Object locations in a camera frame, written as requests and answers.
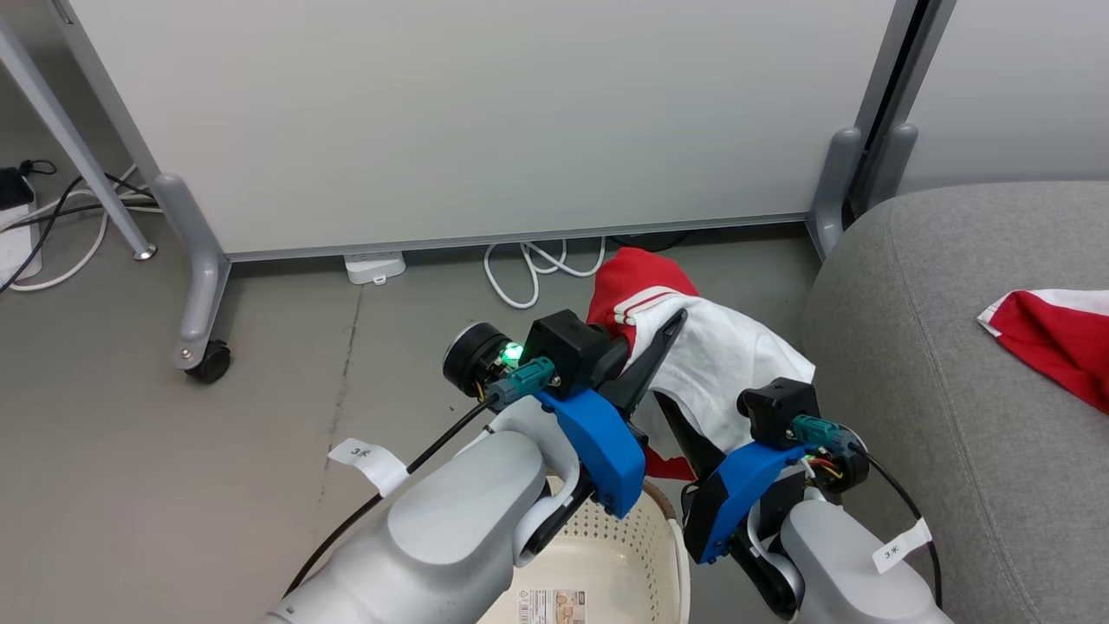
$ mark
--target gray upholstery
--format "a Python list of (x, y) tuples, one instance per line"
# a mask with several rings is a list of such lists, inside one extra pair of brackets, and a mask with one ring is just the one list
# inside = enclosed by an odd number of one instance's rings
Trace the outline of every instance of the gray upholstery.
[[(822, 412), (916, 499), (956, 623), (1109, 622), (1109, 415), (975, 321), (1045, 287), (1109, 288), (1109, 183), (889, 200), (846, 232), (805, 311)], [(846, 503), (882, 539), (912, 525), (877, 474)], [(927, 554), (912, 560), (930, 580)]]

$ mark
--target blue bracket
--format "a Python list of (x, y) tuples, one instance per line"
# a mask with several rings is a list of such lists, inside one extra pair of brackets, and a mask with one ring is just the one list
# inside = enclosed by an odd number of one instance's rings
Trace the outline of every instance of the blue bracket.
[(559, 427), (597, 485), (601, 504), (619, 519), (628, 515), (643, 492), (647, 458), (617, 409), (592, 390), (566, 401), (546, 391), (536, 399), (554, 410)]
[(728, 541), (735, 533), (743, 516), (747, 515), (751, 508), (774, 484), (782, 470), (796, 463), (807, 452), (807, 447), (794, 447), (785, 451), (777, 451), (752, 442), (740, 447), (724, 458), (724, 461), (710, 477), (710, 481), (722, 482), (726, 490), (726, 498), (716, 510), (712, 530), (703, 544), (704, 550), (701, 551), (698, 563), (710, 563), (726, 554)]

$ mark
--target black wheel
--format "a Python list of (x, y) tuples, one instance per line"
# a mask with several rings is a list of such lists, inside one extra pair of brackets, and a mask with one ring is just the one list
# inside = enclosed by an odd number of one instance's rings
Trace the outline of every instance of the black wheel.
[(204, 357), (201, 364), (185, 371), (185, 375), (194, 380), (210, 385), (215, 383), (227, 372), (231, 367), (231, 349), (222, 340), (210, 340), (204, 348)]

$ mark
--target white tag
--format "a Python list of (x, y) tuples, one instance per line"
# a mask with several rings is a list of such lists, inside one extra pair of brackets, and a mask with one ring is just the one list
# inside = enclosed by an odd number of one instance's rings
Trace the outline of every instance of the white tag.
[(327, 457), (365, 473), (370, 483), (377, 487), (383, 499), (395, 492), (408, 479), (408, 467), (388, 449), (366, 444), (354, 438), (332, 449)]
[(516, 624), (588, 624), (586, 592), (520, 590)]
[(919, 549), (932, 541), (932, 532), (928, 531), (924, 519), (916, 521), (913, 529), (894, 538), (888, 544), (882, 546), (874, 553), (874, 565), (878, 566), (878, 574), (885, 574), (905, 555)]

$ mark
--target folded clothing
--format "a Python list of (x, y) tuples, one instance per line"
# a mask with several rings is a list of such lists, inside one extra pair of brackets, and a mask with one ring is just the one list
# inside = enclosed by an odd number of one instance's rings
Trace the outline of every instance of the folded clothing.
[[(693, 429), (724, 453), (751, 442), (751, 426), (735, 409), (740, 392), (775, 378), (803, 382), (813, 366), (774, 333), (734, 309), (699, 296), (676, 262), (633, 247), (621, 248), (597, 272), (587, 321), (621, 334), (631, 345), (630, 366), (679, 309), (688, 318), (651, 390), (665, 395)], [(661, 410), (649, 405), (633, 421), (650, 439), (648, 475), (692, 479)]]
[(1109, 290), (1013, 290), (978, 323), (1024, 364), (1109, 413)]

